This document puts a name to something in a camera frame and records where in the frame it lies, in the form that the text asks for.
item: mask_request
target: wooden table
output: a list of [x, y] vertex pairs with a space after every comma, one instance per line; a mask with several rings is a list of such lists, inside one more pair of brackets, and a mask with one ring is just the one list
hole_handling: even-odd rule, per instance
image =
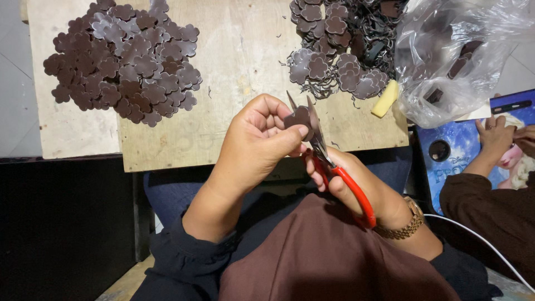
[[[197, 55], [190, 59], [203, 78], [201, 89], [194, 92], [198, 105], [192, 111], [180, 110], [154, 128], [126, 119], [120, 119], [116, 128], [113, 110], [82, 112], [73, 102], [55, 104], [50, 91], [57, 80], [44, 74], [42, 62], [54, 53], [52, 39], [67, 30], [69, 20], [85, 14], [90, 2], [28, 3], [46, 159], [119, 152], [122, 145], [125, 171], [211, 164], [217, 161], [232, 117], [253, 97], [269, 93], [288, 103], [288, 90], [298, 103], [306, 102], [304, 94], [299, 95], [299, 86], [289, 81], [289, 68], [278, 63], [300, 48], [301, 38], [289, 19], [289, 0], [204, 0], [202, 5], [195, 0], [181, 0], [168, 1], [167, 14], [178, 25], [191, 23], [201, 32]], [[117, 3], [130, 3], [136, 9], [149, 6], [148, 0]], [[375, 100], [355, 101], [359, 109], [345, 92], [319, 100], [316, 110], [326, 143], [336, 143], [343, 151], [408, 145], [403, 114], [394, 106], [379, 119], [370, 113]], [[116, 135], [121, 143], [115, 140]]]

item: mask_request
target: hand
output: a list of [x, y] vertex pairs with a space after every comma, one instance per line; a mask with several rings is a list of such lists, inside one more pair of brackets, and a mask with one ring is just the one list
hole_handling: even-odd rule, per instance
[[292, 112], [280, 99], [262, 94], [251, 100], [228, 128], [209, 182], [212, 189], [233, 198], [258, 185], [285, 156], [306, 151], [304, 125], [284, 127]]
[[[327, 147], [327, 153], [336, 165], [346, 170], [366, 194], [379, 226], [387, 229], [400, 229], [409, 224], [412, 213], [405, 200], [366, 168], [357, 157], [332, 147]], [[311, 155], [306, 157], [306, 162], [307, 173], [318, 185], [318, 189], [325, 191], [325, 184], [315, 169]], [[362, 215], [357, 199], [341, 177], [332, 178], [328, 188], [333, 196], [342, 201], [357, 216]]]
[[535, 125], [528, 125], [517, 130], [513, 141], [528, 156], [535, 158]]
[[516, 127], [505, 126], [505, 116], [487, 118], [485, 127], [476, 120], [476, 128], [481, 140], [481, 154], [496, 164], [513, 144], [513, 133]]

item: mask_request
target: wristwatch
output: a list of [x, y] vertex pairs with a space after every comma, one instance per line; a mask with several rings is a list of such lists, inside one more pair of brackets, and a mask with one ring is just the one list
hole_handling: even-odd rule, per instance
[[424, 213], [412, 198], [404, 197], [404, 199], [412, 212], [410, 223], [398, 230], [390, 230], [377, 226], [374, 228], [375, 232], [388, 239], [405, 239], [411, 237], [418, 230], [420, 225], [424, 223]]

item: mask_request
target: red scissors handle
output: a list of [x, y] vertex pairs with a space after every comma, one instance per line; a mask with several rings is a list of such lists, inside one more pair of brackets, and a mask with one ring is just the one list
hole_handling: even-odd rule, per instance
[[[303, 162], [306, 166], [305, 158], [307, 155], [309, 155], [311, 151], [307, 150], [305, 154], [303, 154]], [[321, 175], [323, 179], [323, 183], [325, 184], [325, 192], [329, 191], [329, 179], [327, 178], [327, 174], [325, 173], [325, 170], [323, 169], [322, 161], [316, 157], [313, 156], [312, 160], [314, 161], [314, 167], [316, 168], [316, 171]], [[359, 187], [359, 185], [351, 178], [351, 176], [346, 172], [344, 168], [341, 168], [340, 166], [336, 166], [334, 169], [331, 169], [337, 176], [340, 176], [344, 183], [349, 187], [349, 189], [352, 191], [352, 193], [355, 195], [355, 198], [358, 201], [358, 204], [362, 208], [362, 217], [358, 217], [354, 215], [354, 219], [357, 223], [359, 223], [364, 228], [373, 228], [376, 226], [377, 221], [375, 218], [375, 213], [373, 212], [373, 208], [371, 207], [370, 201], [366, 197], [366, 194], [362, 191], [362, 189]]]
[[352, 193], [355, 195], [355, 198], [357, 198], [358, 204], [361, 205], [361, 209], [363, 213], [362, 217], [361, 218], [355, 217], [355, 220], [359, 222], [365, 228], [375, 227], [377, 223], [376, 218], [375, 218], [375, 213], [373, 213], [373, 208], [371, 207], [370, 201], [366, 197], [366, 194], [364, 194], [364, 192], [359, 187], [359, 185], [357, 185], [355, 180], [351, 178], [351, 176], [345, 171], [344, 168], [337, 166], [334, 169], [332, 169], [332, 171], [338, 176], [340, 176], [343, 179], [344, 183], [346, 183], [347, 186], [349, 186], [349, 189], [351, 189]]

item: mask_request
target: frozen book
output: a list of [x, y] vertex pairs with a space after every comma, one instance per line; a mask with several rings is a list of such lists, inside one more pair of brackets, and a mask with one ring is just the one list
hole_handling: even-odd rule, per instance
[[[535, 124], [535, 89], [491, 99], [491, 111], [497, 118], [505, 116], [506, 126], [521, 129]], [[429, 193], [433, 209], [442, 215], [440, 190], [446, 177], [461, 173], [480, 150], [475, 120], [450, 122], [436, 129], [416, 127], [424, 155]], [[488, 179], [493, 189], [526, 187], [528, 173], [535, 170], [535, 159], [515, 144], [502, 156]]]

